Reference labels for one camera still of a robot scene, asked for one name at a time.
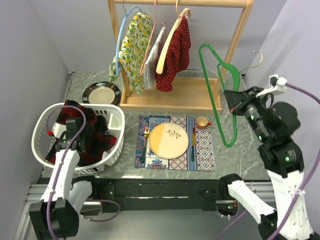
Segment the patterned placemat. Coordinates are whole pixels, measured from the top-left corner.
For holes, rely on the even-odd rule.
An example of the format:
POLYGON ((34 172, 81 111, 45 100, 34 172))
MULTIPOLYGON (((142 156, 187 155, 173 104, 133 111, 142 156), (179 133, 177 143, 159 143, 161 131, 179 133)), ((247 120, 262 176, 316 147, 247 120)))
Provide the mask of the patterned placemat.
POLYGON ((215 170, 215 157, 213 149, 213 141, 211 129, 206 127, 199 129, 196 126, 196 117, 193 116, 161 116, 161 115, 140 115, 138 122, 138 135, 135 152, 136 168, 145 169, 170 169, 170 170, 190 170, 190 171, 207 171, 215 170), (147 149, 145 160, 140 162, 142 151, 145 144, 144 132, 145 128, 151 131, 159 124, 174 123, 186 130, 189 137, 189 144, 186 152, 177 158, 165 159, 157 156, 150 148, 147 141, 147 149), (195 144, 195 161, 192 162, 192 134, 195 128, 196 144, 195 144))

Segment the black rimmed plate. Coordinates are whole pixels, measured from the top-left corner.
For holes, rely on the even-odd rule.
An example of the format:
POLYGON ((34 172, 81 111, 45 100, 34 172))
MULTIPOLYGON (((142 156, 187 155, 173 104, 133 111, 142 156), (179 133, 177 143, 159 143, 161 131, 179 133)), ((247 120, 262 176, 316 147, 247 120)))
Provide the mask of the black rimmed plate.
POLYGON ((121 99, 121 91, 114 83, 100 81, 87 87, 81 99, 84 104, 117 105, 121 99))

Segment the lemon print garment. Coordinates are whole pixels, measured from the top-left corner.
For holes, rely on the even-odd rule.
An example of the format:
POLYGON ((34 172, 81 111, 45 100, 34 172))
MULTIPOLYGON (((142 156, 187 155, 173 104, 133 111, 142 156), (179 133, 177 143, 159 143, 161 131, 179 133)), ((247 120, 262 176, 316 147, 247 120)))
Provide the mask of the lemon print garment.
POLYGON ((113 82, 118 78, 116 73, 116 65, 118 65, 121 70, 126 72, 136 94, 141 94, 145 89, 140 69, 145 59, 152 27, 150 16, 141 12, 137 13, 127 27, 118 56, 115 56, 109 65, 110 81, 113 82))

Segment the pink wire hanger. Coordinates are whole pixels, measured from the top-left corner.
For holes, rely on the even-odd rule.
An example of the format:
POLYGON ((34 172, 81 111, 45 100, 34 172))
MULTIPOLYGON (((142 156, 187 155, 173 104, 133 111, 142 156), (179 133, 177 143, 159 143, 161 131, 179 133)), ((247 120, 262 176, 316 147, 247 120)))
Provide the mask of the pink wire hanger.
POLYGON ((156 20, 156 9, 157 9, 157 0, 154 0, 154 4, 153 4, 153 27, 152 27, 152 30, 151 30, 151 33, 150 33, 150 37, 149 37, 149 41, 148 41, 148 44, 147 44, 147 48, 146 48, 146 52, 145 52, 145 55, 144 55, 144 59, 142 61, 142 65, 140 67, 140 71, 139 71, 139 74, 140 76, 142 76, 144 74, 144 70, 145 70, 145 62, 148 58, 148 52, 149 52, 149 49, 150 49, 150 44, 151 44, 151 41, 152 41, 152 37, 154 35, 154 31, 155 31, 155 27, 157 25, 162 25, 162 26, 166 26, 166 22, 163 21, 163 22, 160 22, 160 23, 157 23, 157 20, 156 20))

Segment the beige wooden hanger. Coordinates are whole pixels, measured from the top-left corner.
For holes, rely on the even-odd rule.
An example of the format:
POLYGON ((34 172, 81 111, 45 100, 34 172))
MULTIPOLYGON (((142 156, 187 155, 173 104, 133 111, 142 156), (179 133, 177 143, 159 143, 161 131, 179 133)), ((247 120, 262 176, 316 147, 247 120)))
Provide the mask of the beige wooden hanger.
POLYGON ((178 18, 176 19, 175 23, 173 24, 167 38, 166 41, 163 45, 162 51, 159 55, 159 59, 157 62, 157 67, 156 67, 156 73, 161 75, 163 73, 163 69, 164 69, 164 65, 165 65, 165 61, 166 61, 166 56, 167 56, 167 52, 171 43, 171 40, 173 38, 173 35, 175 33, 175 31, 177 30, 177 28, 179 27, 183 17, 191 17, 191 10, 189 8, 184 8, 181 12, 178 10, 178 4, 179 4, 179 0, 176 0, 175 2, 175 10, 176 13, 178 14, 178 18))

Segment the light grey garment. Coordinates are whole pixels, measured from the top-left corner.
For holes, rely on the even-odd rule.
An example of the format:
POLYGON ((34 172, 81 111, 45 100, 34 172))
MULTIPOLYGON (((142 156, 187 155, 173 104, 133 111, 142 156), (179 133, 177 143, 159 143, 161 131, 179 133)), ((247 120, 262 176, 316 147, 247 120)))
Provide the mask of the light grey garment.
POLYGON ((166 27, 163 26, 144 63, 144 66, 145 66, 143 71, 144 90, 152 89, 154 83, 156 82, 156 60, 161 54, 165 41, 166 41, 166 27))

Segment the red polka dot garment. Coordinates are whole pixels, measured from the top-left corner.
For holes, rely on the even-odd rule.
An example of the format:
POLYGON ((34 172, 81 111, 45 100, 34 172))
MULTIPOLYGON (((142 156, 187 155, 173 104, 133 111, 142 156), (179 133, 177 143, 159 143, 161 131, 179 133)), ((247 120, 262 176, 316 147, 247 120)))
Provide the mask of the red polka dot garment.
POLYGON ((188 68, 191 38, 188 19, 184 16, 170 42, 162 74, 155 74, 156 89, 161 92, 171 92, 177 73, 188 68))

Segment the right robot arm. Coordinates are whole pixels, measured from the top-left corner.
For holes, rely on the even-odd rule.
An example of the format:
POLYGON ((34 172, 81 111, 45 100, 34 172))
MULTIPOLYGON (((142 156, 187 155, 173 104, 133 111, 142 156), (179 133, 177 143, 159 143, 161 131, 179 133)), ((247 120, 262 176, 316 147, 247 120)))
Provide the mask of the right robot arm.
POLYGON ((230 113, 243 116, 257 136, 259 156, 271 180, 275 207, 253 193, 242 178, 228 174, 220 179, 219 194, 237 200, 255 219, 264 240, 317 240, 309 222, 304 187, 310 176, 304 175, 304 159, 292 134, 300 127, 298 112, 287 102, 272 102, 272 93, 260 96, 260 87, 245 91, 225 90, 230 113))

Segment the red plaid skirt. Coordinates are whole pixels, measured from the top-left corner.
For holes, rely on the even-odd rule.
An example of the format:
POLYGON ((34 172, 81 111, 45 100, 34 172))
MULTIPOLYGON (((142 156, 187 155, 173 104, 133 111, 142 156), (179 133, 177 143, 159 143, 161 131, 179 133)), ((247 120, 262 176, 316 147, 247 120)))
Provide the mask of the red plaid skirt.
MULTIPOLYGON (((66 125, 66 120, 69 118, 82 118, 85 123, 84 129, 81 131, 82 136, 85 137, 85 149, 77 150, 80 155, 79 167, 98 163, 102 160, 103 153, 109 151, 116 144, 117 138, 106 134, 108 130, 106 119, 102 115, 96 115, 91 108, 86 108, 76 101, 67 100, 56 119, 56 123, 66 125)), ((58 138, 45 157, 52 164, 56 162, 56 152, 60 151, 56 150, 57 143, 58 138)))

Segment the wooden clothes rack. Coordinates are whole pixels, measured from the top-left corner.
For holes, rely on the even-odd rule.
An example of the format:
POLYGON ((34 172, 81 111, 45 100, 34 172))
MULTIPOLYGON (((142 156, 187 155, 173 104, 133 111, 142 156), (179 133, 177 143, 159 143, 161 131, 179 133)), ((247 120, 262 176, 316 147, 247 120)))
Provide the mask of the wooden clothes rack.
MULTIPOLYGON (((254 1, 252 0, 131 0, 135 8, 140 5, 182 5, 196 7, 240 8, 242 10, 232 40, 230 42, 224 62, 232 61, 239 40, 251 13, 254 1)), ((201 77, 180 77, 173 81, 171 92, 160 92, 156 89, 135 93, 124 69, 120 71, 123 79, 123 91, 120 106, 125 111, 144 111, 161 113, 210 114, 212 102, 217 109, 222 110, 220 97, 221 78, 210 78, 205 81, 201 77)))

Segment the orange cup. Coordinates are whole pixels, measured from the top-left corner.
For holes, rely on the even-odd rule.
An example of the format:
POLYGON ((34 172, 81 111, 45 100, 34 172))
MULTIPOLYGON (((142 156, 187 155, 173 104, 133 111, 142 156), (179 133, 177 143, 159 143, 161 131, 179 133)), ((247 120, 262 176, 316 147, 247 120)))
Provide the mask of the orange cup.
POLYGON ((212 122, 205 116, 198 116, 195 123, 199 129, 205 129, 206 127, 212 125, 212 122))

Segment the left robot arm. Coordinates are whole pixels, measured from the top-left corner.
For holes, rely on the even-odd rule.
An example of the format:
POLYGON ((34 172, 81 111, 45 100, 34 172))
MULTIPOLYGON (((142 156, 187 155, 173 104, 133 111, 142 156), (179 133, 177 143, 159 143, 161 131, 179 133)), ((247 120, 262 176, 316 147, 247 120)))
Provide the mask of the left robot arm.
POLYGON ((29 216, 39 240, 65 240, 79 230, 80 211, 84 202, 100 194, 90 181, 72 183, 75 168, 84 152, 88 137, 81 132, 86 121, 81 117, 65 121, 66 130, 55 146, 55 164, 49 183, 39 202, 29 208, 29 216))

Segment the orange cream plate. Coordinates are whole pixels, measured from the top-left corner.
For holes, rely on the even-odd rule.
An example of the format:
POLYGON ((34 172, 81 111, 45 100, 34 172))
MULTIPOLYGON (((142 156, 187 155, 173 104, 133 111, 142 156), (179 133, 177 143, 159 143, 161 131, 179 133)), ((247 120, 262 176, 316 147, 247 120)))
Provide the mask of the orange cream plate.
POLYGON ((175 159, 188 149, 189 137, 178 124, 164 122, 154 127, 148 137, 149 147, 158 157, 175 159))

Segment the black base frame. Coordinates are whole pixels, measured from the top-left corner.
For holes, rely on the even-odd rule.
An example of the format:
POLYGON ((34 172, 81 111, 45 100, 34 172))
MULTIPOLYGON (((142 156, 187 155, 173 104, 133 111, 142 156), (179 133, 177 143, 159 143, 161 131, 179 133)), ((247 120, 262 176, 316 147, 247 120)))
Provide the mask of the black base frame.
POLYGON ((89 181, 94 200, 105 200, 102 212, 147 210, 216 211, 218 201, 234 201, 228 184, 239 180, 235 174, 218 179, 72 178, 72 183, 89 181))

